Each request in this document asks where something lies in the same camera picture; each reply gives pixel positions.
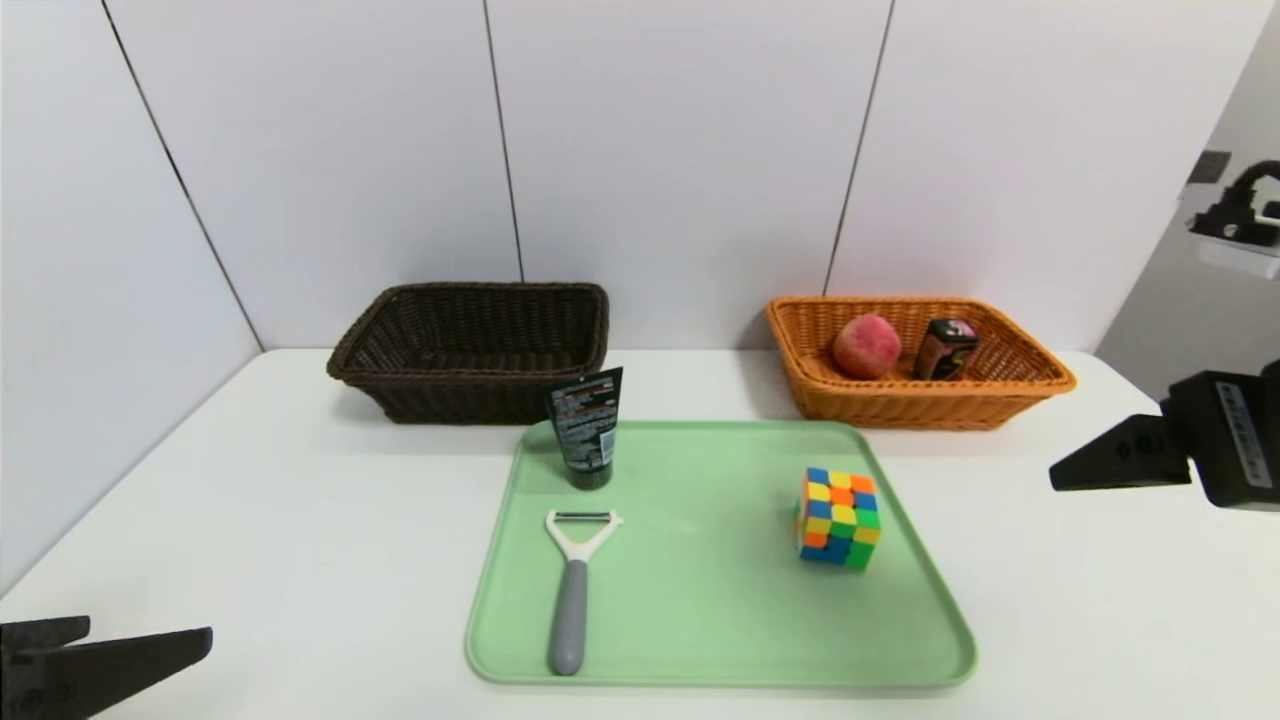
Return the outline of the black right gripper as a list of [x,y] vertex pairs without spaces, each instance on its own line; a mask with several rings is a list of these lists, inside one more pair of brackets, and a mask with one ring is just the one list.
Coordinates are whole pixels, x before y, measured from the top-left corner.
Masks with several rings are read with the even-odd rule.
[[1279,510],[1277,360],[1257,375],[1201,372],[1179,380],[1161,409],[1164,416],[1132,415],[1053,464],[1051,487],[1187,486],[1189,457],[1213,506]]

